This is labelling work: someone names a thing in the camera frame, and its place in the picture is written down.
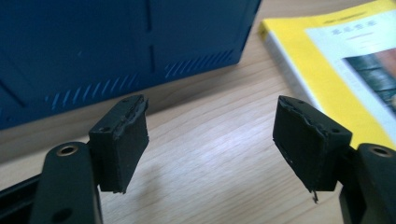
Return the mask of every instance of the picture on book cover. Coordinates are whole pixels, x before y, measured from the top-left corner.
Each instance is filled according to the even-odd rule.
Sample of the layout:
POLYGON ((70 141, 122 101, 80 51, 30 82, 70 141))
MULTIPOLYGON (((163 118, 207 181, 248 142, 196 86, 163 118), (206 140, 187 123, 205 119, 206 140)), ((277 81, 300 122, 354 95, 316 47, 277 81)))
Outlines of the picture on book cover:
POLYGON ((396 115, 396 49, 344 60, 396 115))

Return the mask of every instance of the book cover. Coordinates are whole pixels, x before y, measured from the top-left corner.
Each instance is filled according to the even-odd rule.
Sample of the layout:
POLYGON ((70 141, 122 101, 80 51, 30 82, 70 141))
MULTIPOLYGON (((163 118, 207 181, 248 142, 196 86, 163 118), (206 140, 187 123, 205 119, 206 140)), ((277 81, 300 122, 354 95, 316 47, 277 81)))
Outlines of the book cover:
POLYGON ((396 149, 396 3, 265 19, 260 35, 297 97, 353 132, 352 146, 396 149))

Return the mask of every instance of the table top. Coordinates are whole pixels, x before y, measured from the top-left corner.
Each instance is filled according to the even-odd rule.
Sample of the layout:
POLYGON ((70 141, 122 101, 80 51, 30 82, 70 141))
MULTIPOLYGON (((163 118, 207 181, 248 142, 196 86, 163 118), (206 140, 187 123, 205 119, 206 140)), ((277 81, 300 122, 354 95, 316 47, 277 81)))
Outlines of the table top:
MULTIPOLYGON (((126 194, 101 193, 105 223, 342 223, 341 186, 315 204, 274 145, 277 97, 296 96, 258 25, 365 2, 263 0, 239 64, 139 92, 150 142, 126 194)), ((1 131, 0 189, 39 174, 52 147, 87 142, 119 99, 1 131)))

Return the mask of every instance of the blue box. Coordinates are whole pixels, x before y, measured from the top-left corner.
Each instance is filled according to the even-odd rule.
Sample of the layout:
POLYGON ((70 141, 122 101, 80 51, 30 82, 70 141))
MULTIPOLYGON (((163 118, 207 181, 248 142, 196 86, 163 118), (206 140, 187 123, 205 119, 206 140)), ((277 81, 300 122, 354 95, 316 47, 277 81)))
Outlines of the blue box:
POLYGON ((0 3, 0 129, 238 63, 260 0, 0 3))

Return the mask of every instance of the wooden surface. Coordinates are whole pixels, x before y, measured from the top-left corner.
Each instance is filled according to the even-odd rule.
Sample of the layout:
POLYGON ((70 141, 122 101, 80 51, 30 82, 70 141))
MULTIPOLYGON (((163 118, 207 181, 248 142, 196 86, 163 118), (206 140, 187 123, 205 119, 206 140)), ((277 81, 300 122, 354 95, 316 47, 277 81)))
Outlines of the wooden surface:
MULTIPOLYGON (((314 204, 274 145, 277 97, 294 95, 257 27, 364 2, 263 0, 240 64, 142 91, 150 143, 127 193, 101 193, 105 223, 342 223, 340 186, 314 204)), ((38 174, 52 147, 86 142, 118 100, 0 132, 0 189, 38 174)))

